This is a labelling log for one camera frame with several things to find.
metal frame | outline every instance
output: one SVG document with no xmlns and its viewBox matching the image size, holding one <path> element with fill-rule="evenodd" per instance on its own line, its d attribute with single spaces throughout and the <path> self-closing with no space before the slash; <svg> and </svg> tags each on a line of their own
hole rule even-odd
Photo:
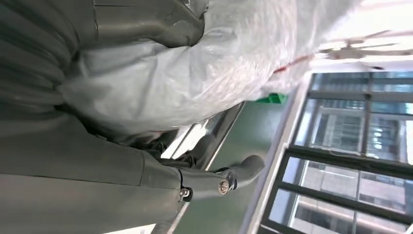
<svg viewBox="0 0 413 234">
<path fill-rule="evenodd" d="M 312 76 L 312 81 L 310 87 L 313 87 L 315 81 L 315 75 Z M 358 201 L 358 194 L 359 194 L 359 186 L 357 186 L 357 196 L 356 200 L 344 198 L 337 195 L 328 194 L 325 192 L 305 188 L 296 184 L 290 184 L 282 181 L 282 178 L 285 174 L 288 161 L 291 157 L 302 159 L 299 164 L 299 170 L 304 169 L 305 162 L 315 161 L 320 163 L 326 163 L 332 166 L 344 167 L 348 169 L 357 170 L 358 172 L 358 185 L 361 181 L 361 171 L 363 172 L 370 172 L 375 174 L 381 174 L 386 176 L 393 176 L 407 180 L 413 180 L 413 166 L 393 162 L 393 161 L 386 161 L 375 159 L 371 157 L 366 157 L 367 155 L 367 148 L 368 148 L 368 133 L 369 133 L 369 125 L 371 115 L 383 115 L 386 116 L 394 116 L 398 114 L 386 114 L 386 113 L 377 113 L 372 112 L 371 105 L 373 101 L 383 101 L 383 102 L 413 102 L 413 94 L 412 93 L 399 93 L 399 92 L 374 92 L 373 85 L 374 84 L 413 84 L 413 79 L 405 79 L 405 78 L 374 78 L 373 73 L 368 73 L 368 89 L 367 91 L 358 91 L 358 92 L 326 92 L 326 91 L 319 91 L 319 90 L 310 90 L 307 93 L 307 98 L 302 108 L 299 123 L 302 121 L 303 116 L 305 114 L 305 108 L 307 106 L 308 100 L 313 99 L 335 99 L 335 100 L 361 100 L 365 101 L 365 109 L 362 110 L 362 113 L 358 113 L 363 118 L 363 129 L 362 129 L 362 144 L 361 150 L 359 154 L 346 154 L 340 153 L 340 155 L 333 155 L 331 151 L 326 151 L 323 149 L 316 149 L 316 148 L 309 148 L 308 146 L 311 143 L 312 134 L 307 135 L 307 139 L 305 140 L 305 146 L 292 146 L 286 150 L 284 157 L 281 161 L 279 172 L 276 175 L 276 179 L 272 188 L 272 191 L 269 195 L 269 200 L 267 206 L 265 208 L 263 219 L 261 222 L 261 228 L 265 227 L 268 229 L 276 230 L 283 234 L 305 234 L 293 228 L 290 228 L 285 225 L 288 223 L 287 219 L 290 219 L 293 214 L 293 206 L 296 202 L 298 196 L 291 196 L 287 202 L 288 214 L 284 215 L 283 224 L 276 223 L 272 220 L 269 220 L 269 215 L 277 196 L 278 190 L 282 189 L 287 192 L 295 193 L 297 195 L 303 195 L 310 198 L 314 198 L 320 201 L 324 201 L 333 205 L 337 205 L 343 208 L 347 208 L 350 210 L 354 210 L 354 219 L 353 219 L 353 230 L 352 233 L 356 233 L 356 222 L 357 222 L 357 213 L 363 212 L 365 214 L 381 217 L 387 220 L 395 221 L 405 225 L 411 225 L 413 223 L 413 217 L 401 214 L 397 212 L 393 212 L 384 208 L 380 208 L 374 205 L 362 203 Z M 318 116 L 320 108 L 316 107 L 316 112 L 313 114 L 311 118 L 310 125 L 312 127 L 315 125 L 315 121 Z M 413 120 L 412 115 L 403 115 L 406 120 Z M 300 128 L 298 127 L 297 130 L 294 132 L 293 141 L 296 142 L 298 132 Z"/>
<path fill-rule="evenodd" d="M 413 166 L 408 164 L 394 163 L 391 161 L 357 157 L 352 155 L 333 156 L 328 151 L 324 150 L 308 150 L 308 148 L 301 146 L 290 147 L 286 150 L 284 157 L 281 161 L 279 173 L 276 176 L 276 180 L 271 191 L 268 204 L 264 211 L 262 225 L 277 230 L 283 234 L 305 234 L 303 232 L 297 231 L 283 224 L 276 223 L 269 219 L 272 205 L 275 201 L 279 189 L 297 195 L 303 195 L 309 198 L 314 198 L 316 200 L 340 206 L 349 210 L 353 210 L 355 211 L 355 214 L 357 212 L 362 212 L 364 214 L 373 215 L 376 217 L 384 218 L 405 225 L 410 225 L 413 223 L 413 217 L 406 214 L 393 212 L 391 210 L 380 208 L 374 205 L 358 202 L 357 200 L 352 200 L 341 196 L 305 188 L 299 185 L 283 182 L 282 178 L 286 171 L 288 161 L 291 157 L 315 162 L 322 162 L 333 166 L 346 167 L 354 170 L 361 170 L 376 174 L 379 173 L 382 175 L 395 176 L 399 178 L 413 180 L 413 174 L 411 173 L 411 171 L 413 171 Z"/>
</svg>

bolt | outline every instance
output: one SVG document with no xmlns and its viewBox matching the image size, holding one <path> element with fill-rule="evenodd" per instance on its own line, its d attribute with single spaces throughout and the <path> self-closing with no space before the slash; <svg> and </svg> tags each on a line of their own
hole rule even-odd
<svg viewBox="0 0 413 234">
<path fill-rule="evenodd" d="M 180 195 L 181 195 L 182 197 L 189 197 L 189 195 L 190 195 L 190 190 L 183 188 L 183 189 L 181 189 Z"/>
<path fill-rule="evenodd" d="M 225 195 L 229 191 L 229 183 L 227 180 L 223 180 L 220 182 L 220 185 L 218 187 L 218 192 L 221 195 Z"/>
</svg>

white plastic bag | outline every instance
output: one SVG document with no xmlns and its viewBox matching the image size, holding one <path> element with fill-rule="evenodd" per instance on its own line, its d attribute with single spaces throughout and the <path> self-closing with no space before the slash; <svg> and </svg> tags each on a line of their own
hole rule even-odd
<svg viewBox="0 0 413 234">
<path fill-rule="evenodd" d="M 244 100 L 288 93 L 334 23 L 360 0 L 212 0 L 193 47 L 153 41 L 80 54 L 66 102 L 109 135 L 190 125 Z"/>
</svg>

